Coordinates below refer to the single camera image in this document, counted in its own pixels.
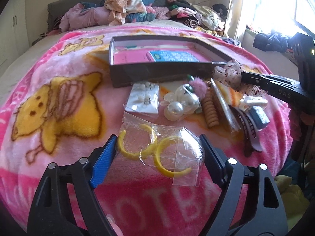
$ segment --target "pink pom-pom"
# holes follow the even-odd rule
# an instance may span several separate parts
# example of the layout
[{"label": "pink pom-pom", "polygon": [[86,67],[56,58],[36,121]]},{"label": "pink pom-pom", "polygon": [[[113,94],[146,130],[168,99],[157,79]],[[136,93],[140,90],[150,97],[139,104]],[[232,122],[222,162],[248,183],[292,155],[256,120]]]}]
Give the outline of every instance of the pink pom-pom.
[{"label": "pink pom-pom", "polygon": [[194,88],[194,93],[200,99],[203,99],[206,96],[208,87],[202,79],[196,77],[193,81],[189,82],[189,85]]}]

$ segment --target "yellow hoop earring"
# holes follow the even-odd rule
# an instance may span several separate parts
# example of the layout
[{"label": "yellow hoop earring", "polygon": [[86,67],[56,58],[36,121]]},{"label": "yellow hoop earring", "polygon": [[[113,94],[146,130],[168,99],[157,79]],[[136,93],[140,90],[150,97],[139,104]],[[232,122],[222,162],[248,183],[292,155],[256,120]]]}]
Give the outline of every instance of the yellow hoop earring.
[{"label": "yellow hoop earring", "polygon": [[119,133],[118,139],[117,139],[117,145],[119,148],[120,153],[130,159],[130,160],[139,160],[139,159],[146,159],[149,155],[152,155],[152,153],[154,152],[156,146],[157,146],[157,136],[155,131],[147,124],[140,124],[139,128],[147,131],[148,133],[152,134],[153,136],[153,143],[149,144],[149,146],[147,148],[145,148],[144,150],[142,150],[141,152],[137,152],[137,153],[131,153],[128,152],[124,146],[123,146],[123,139],[126,135],[126,131],[123,130]]},{"label": "yellow hoop earring", "polygon": [[163,167],[162,163],[161,163],[161,153],[172,143],[175,142],[176,140],[182,140],[181,137],[178,136],[173,136],[172,138],[170,137],[166,137],[164,139],[162,139],[161,141],[159,141],[159,143],[157,144],[157,149],[156,152],[154,153],[154,165],[156,166],[157,170],[160,171],[164,176],[167,176],[169,178],[174,178],[174,177],[180,177],[180,176],[186,176],[187,174],[189,174],[192,171],[192,168],[187,168],[184,169],[183,171],[179,171],[179,172],[173,172],[173,171],[169,171],[166,168]]}]

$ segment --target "yellow cartoon bear print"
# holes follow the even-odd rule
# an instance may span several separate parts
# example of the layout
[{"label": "yellow cartoon bear print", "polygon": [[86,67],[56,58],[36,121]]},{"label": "yellow cartoon bear print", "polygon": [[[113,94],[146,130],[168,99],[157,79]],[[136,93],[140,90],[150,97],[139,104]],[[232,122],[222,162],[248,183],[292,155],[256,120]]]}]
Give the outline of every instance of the yellow cartoon bear print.
[{"label": "yellow cartoon bear print", "polygon": [[87,46],[96,46],[96,45],[102,45],[104,35],[98,35],[92,38],[80,38],[79,43],[69,43],[65,46],[65,48],[59,53],[59,56],[68,54],[69,52],[76,52],[78,50],[83,49]]},{"label": "yellow cartoon bear print", "polygon": [[28,164],[40,152],[52,154],[62,135],[99,136],[102,119],[93,92],[101,80],[100,72],[55,77],[21,104],[12,128],[12,141],[40,131],[40,145],[26,153]]}]

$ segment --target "metal screw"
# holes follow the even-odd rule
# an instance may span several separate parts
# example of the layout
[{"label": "metal screw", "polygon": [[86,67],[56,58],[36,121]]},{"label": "metal screw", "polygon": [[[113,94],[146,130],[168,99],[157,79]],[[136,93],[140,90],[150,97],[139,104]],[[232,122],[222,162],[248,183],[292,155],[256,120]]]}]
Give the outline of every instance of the metal screw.
[{"label": "metal screw", "polygon": [[53,169],[53,168],[55,168],[55,167],[56,167],[56,164],[55,164],[54,162],[49,163],[49,165],[48,165],[48,168],[49,168],[49,169]]},{"label": "metal screw", "polygon": [[267,169],[267,165],[266,164],[260,164],[259,167],[262,169],[262,170],[266,170]]},{"label": "metal screw", "polygon": [[80,162],[81,164],[85,164],[85,163],[88,162],[88,159],[87,159],[86,157],[83,157],[83,158],[81,158],[81,159],[79,160],[79,162]]},{"label": "metal screw", "polygon": [[230,158],[230,159],[228,159],[227,161],[228,161],[230,164],[233,164],[233,165],[237,164],[237,160],[235,160],[234,158]]}]

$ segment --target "curtain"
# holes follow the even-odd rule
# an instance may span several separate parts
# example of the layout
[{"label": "curtain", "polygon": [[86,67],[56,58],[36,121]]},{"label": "curtain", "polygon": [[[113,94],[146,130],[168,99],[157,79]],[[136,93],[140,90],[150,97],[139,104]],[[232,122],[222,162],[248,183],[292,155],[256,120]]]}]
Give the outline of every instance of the curtain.
[{"label": "curtain", "polygon": [[256,0],[230,0],[224,36],[242,42],[246,25],[253,21]]}]

